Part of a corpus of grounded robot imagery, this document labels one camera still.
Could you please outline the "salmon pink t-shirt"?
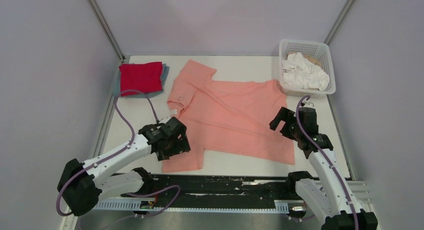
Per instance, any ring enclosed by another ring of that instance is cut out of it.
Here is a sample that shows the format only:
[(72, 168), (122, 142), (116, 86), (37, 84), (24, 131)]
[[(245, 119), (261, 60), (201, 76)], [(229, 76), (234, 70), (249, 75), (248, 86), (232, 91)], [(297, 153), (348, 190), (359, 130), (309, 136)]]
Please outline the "salmon pink t-shirt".
[(293, 141), (270, 129), (287, 97), (276, 80), (213, 80), (216, 70), (189, 60), (173, 82), (167, 105), (186, 126), (190, 151), (162, 163), (164, 173), (200, 170), (205, 150), (295, 163)]

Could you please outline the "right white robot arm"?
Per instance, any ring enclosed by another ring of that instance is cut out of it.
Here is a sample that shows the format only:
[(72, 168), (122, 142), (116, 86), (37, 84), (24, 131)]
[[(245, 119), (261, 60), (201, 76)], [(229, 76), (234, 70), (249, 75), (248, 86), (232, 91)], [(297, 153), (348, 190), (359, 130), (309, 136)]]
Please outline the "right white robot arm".
[(329, 137), (319, 132), (315, 109), (299, 107), (291, 111), (283, 107), (269, 127), (275, 130), (280, 122), (284, 122), (280, 133), (297, 142), (321, 183), (317, 185), (307, 171), (291, 172), (287, 176), (286, 194), (292, 199), (300, 197), (319, 220), (322, 230), (376, 230), (376, 215), (365, 210), (354, 196), (339, 170)]

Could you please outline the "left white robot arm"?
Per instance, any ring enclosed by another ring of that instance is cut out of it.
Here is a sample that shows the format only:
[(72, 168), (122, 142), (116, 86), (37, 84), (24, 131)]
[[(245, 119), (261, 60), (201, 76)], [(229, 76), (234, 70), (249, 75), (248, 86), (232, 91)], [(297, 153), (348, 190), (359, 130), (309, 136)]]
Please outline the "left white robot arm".
[(187, 126), (176, 117), (168, 116), (135, 130), (120, 111), (118, 115), (130, 130), (129, 139), (97, 157), (82, 162), (72, 159), (66, 163), (57, 185), (55, 207), (60, 216), (83, 216), (99, 202), (121, 195), (150, 198), (172, 188), (181, 190), (179, 185), (171, 185), (154, 192), (154, 180), (143, 167), (124, 174), (117, 174), (117, 171), (150, 155), (155, 155), (158, 161), (167, 161), (189, 153), (192, 148)]

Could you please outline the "crumpled white t-shirt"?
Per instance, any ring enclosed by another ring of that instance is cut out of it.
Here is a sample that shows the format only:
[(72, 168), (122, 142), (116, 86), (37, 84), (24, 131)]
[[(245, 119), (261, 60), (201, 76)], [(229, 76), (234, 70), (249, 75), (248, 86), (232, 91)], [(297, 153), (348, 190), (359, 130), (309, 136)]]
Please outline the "crumpled white t-shirt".
[(330, 82), (330, 76), (316, 65), (300, 65), (282, 59), (281, 70), (282, 83), (292, 88), (324, 91)]

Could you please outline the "beige t-shirt in basket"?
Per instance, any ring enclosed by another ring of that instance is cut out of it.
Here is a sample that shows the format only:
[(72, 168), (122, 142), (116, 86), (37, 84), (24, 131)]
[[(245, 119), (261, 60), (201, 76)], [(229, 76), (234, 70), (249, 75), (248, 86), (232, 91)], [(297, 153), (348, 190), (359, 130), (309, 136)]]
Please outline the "beige t-shirt in basket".
[(317, 58), (312, 57), (308, 54), (302, 54), (300, 52), (289, 52), (286, 55), (286, 59), (300, 65), (310, 64), (319, 66), (320, 68), (323, 67), (322, 63)]

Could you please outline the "folded red t-shirt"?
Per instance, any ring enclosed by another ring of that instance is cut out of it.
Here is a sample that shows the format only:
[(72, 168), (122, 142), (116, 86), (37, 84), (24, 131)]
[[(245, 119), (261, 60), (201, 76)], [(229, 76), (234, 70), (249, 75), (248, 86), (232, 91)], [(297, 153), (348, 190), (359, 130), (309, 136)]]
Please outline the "folded red t-shirt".
[(123, 64), (119, 67), (119, 95), (129, 96), (162, 91), (162, 62)]

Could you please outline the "folded teal t-shirt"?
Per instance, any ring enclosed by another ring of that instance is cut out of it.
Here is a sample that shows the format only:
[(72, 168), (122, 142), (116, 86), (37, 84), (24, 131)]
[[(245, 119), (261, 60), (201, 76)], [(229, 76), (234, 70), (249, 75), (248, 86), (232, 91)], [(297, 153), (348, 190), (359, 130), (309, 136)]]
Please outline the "folded teal t-shirt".
[[(124, 96), (124, 97), (128, 97), (128, 98), (144, 98), (144, 99), (146, 99), (146, 98), (153, 98), (153, 97), (156, 97), (156, 96), (162, 94), (163, 91), (164, 91), (164, 86), (165, 86), (165, 83), (166, 83), (166, 80), (167, 80), (167, 77), (168, 77), (168, 73), (169, 73), (169, 67), (166, 64), (164, 64), (164, 63), (162, 63), (162, 65), (163, 65), (163, 72), (162, 72), (162, 75), (160, 77), (161, 84), (162, 84), (162, 87), (163, 87), (163, 90), (162, 91), (153, 92), (153, 93), (149, 93), (149, 94), (129, 95), (129, 96)], [(117, 74), (117, 80), (115, 81), (115, 84), (114, 84), (114, 87), (113, 87), (113, 91), (112, 91), (113, 97), (121, 97), (119, 95), (119, 92), (120, 92), (120, 89), (119, 89), (120, 88), (120, 75), (121, 74), (120, 74), (120, 67), (119, 67), (119, 71), (118, 71), (118, 74)]]

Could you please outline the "white plastic laundry basket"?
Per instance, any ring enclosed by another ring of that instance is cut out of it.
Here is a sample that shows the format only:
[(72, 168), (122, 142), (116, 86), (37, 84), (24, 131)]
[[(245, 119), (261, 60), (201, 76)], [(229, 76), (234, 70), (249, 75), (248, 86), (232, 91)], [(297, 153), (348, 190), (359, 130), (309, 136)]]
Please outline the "white plastic laundry basket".
[[(289, 52), (300, 52), (302, 54), (308, 54), (312, 57), (317, 58), (322, 63), (323, 70), (330, 76), (330, 82), (328, 87), (324, 91), (312, 90), (312, 89), (301, 89), (292, 88), (282, 83), (282, 59), (287, 58)], [(303, 96), (309, 94), (313, 97), (321, 97), (324, 95), (331, 95), (336, 91), (335, 75), (333, 69), (333, 63), (331, 59), (329, 47), (320, 42), (307, 41), (307, 40), (294, 40), (294, 39), (282, 39), (279, 43), (279, 82), (282, 86), (282, 91), (286, 95), (291, 96)]]

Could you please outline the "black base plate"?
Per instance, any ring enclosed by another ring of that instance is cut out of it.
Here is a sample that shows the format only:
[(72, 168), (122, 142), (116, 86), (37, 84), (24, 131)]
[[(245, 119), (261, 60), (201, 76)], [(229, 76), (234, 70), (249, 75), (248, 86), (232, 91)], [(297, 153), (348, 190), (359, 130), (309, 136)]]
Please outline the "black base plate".
[(272, 209), (276, 201), (304, 205), (287, 177), (152, 174), (139, 195), (155, 194), (157, 207)]

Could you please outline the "aluminium frame rail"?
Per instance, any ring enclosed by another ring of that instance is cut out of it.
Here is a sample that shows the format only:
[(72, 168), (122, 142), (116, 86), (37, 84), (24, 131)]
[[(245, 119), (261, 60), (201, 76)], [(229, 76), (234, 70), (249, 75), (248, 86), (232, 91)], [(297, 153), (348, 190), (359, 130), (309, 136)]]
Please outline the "aluminium frame rail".
[(158, 212), (266, 213), (307, 211), (300, 197), (288, 192), (285, 177), (163, 175), (153, 177), (152, 190), (179, 185), (151, 198), (114, 197), (95, 210)]

